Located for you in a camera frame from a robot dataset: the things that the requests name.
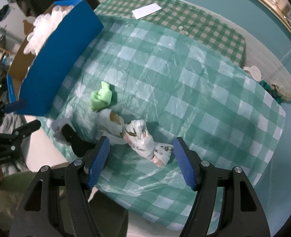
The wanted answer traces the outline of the white mesh bath pouf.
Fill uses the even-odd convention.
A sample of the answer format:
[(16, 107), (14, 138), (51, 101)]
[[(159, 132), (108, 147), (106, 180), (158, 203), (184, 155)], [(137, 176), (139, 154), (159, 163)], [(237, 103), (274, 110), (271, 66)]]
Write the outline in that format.
[(46, 40), (73, 8), (74, 5), (67, 7), (57, 5), (53, 7), (51, 13), (39, 15), (33, 23), (33, 30), (27, 35), (27, 44), (23, 53), (26, 55), (31, 53), (37, 56), (46, 43)]

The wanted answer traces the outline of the black sock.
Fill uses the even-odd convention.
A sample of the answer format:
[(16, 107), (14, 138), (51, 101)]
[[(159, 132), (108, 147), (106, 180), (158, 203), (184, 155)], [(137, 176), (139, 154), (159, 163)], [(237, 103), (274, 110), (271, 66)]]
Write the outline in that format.
[(68, 124), (62, 127), (61, 133), (66, 141), (70, 143), (70, 146), (77, 157), (83, 157), (87, 151), (93, 150), (96, 146), (95, 143), (81, 139), (74, 129)]

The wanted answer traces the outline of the white patterned plastic bag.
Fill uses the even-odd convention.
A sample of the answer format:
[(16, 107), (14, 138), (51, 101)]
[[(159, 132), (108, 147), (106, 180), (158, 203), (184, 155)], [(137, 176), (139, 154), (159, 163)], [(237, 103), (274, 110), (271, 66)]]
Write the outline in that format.
[(105, 136), (111, 145), (128, 144), (139, 156), (153, 162), (156, 166), (165, 166), (173, 152), (173, 145), (155, 142), (144, 120), (125, 123), (123, 118), (111, 109), (97, 113), (96, 139)]

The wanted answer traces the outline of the bright green folded cloth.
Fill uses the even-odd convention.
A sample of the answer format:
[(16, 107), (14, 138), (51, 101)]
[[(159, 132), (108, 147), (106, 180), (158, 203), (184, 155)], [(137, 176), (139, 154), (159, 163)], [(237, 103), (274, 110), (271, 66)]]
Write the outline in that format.
[(107, 108), (111, 104), (112, 91), (110, 84), (107, 82), (101, 82), (101, 88), (98, 91), (91, 93), (91, 110), (99, 111)]

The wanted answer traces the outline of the blue cardboard box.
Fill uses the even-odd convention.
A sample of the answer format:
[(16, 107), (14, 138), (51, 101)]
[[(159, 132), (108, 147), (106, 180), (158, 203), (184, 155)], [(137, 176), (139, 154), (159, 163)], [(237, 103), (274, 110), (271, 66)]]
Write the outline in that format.
[(49, 36), (39, 54), (24, 54), (24, 40), (7, 72), (7, 110), (19, 115), (44, 116), (54, 97), (89, 43), (104, 28), (86, 0), (56, 1), (54, 6), (74, 8)]

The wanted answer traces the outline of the green checked tablecloth near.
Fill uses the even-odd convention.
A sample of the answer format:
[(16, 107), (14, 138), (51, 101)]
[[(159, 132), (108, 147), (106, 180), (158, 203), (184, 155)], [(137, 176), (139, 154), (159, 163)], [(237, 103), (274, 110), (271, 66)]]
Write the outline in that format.
[[(97, 113), (91, 93), (101, 82), (114, 91), (110, 109), (125, 122), (143, 119), (154, 141), (182, 137), (214, 166), (240, 166), (253, 186), (266, 169), (283, 132), (286, 113), (262, 86), (217, 51), (143, 20), (98, 16), (102, 32), (79, 56), (42, 128), (72, 162), (72, 149), (53, 138), (55, 119), (71, 120), (93, 140)], [(174, 156), (157, 167), (129, 145), (111, 146), (97, 189), (130, 211), (171, 230), (184, 226), (195, 192)]]

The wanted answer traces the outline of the green checked tablecloth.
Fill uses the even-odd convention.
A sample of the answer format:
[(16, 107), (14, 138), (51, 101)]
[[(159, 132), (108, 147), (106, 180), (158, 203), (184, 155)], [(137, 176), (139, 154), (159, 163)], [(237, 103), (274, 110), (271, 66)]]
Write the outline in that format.
[[(262, 86), (217, 51), (143, 20), (98, 16), (102, 32), (79, 56), (42, 128), (72, 162), (72, 149), (53, 138), (55, 119), (71, 120), (93, 140), (97, 113), (91, 93), (101, 82), (114, 91), (110, 109), (125, 122), (143, 119), (154, 141), (182, 137), (214, 166), (240, 166), (253, 186), (266, 169), (283, 132), (286, 113)], [(195, 192), (174, 156), (157, 167), (129, 145), (111, 146), (97, 189), (130, 211), (171, 230), (184, 226)]]
[(246, 40), (229, 23), (181, 0), (98, 0), (95, 10), (102, 15), (133, 18), (132, 11), (156, 3), (160, 10), (142, 19), (187, 35), (211, 47), (242, 66), (245, 62)]

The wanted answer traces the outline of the white paper envelope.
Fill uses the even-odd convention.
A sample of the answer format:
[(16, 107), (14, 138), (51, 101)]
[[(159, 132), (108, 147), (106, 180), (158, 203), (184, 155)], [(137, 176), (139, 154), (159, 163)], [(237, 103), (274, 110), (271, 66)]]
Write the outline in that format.
[(161, 7), (156, 3), (152, 3), (144, 7), (133, 10), (132, 14), (135, 19), (141, 19), (159, 10), (161, 10)]

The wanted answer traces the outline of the green checked tablecloth far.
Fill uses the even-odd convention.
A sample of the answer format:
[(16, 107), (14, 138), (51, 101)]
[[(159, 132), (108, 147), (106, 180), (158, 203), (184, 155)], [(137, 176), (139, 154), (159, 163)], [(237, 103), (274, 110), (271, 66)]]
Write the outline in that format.
[(246, 40), (229, 23), (181, 0), (98, 0), (95, 10), (102, 15), (133, 18), (132, 11), (156, 3), (160, 10), (142, 19), (187, 35), (211, 47), (242, 66), (245, 62)]

